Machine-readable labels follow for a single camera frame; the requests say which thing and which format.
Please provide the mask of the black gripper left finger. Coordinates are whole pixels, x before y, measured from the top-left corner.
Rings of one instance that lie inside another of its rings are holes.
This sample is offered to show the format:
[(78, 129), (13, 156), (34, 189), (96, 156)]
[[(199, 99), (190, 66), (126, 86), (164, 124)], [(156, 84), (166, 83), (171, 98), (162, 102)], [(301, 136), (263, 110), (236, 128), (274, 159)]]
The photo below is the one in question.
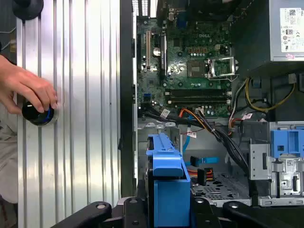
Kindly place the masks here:
[(125, 197), (115, 207), (96, 201), (53, 225), (54, 228), (148, 228), (145, 181), (138, 182), (136, 195)]

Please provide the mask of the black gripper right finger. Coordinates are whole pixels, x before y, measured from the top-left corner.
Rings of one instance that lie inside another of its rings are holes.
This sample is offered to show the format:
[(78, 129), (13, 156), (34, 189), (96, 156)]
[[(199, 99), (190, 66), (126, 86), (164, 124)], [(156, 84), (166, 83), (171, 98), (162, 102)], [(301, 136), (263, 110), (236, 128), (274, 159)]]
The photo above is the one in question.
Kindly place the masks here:
[(192, 228), (302, 228), (303, 198), (261, 197), (258, 205), (249, 200), (212, 201), (202, 191), (190, 189)]

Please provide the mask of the person's bare hand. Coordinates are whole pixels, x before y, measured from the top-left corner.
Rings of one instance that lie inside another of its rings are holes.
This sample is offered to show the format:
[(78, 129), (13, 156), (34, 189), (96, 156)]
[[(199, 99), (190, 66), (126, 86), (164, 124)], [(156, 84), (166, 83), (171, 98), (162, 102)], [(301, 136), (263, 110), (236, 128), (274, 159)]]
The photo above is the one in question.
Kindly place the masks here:
[(9, 113), (21, 114), (13, 100), (15, 93), (30, 101), (40, 113), (50, 107), (57, 109), (57, 93), (52, 84), (0, 56), (0, 102)]

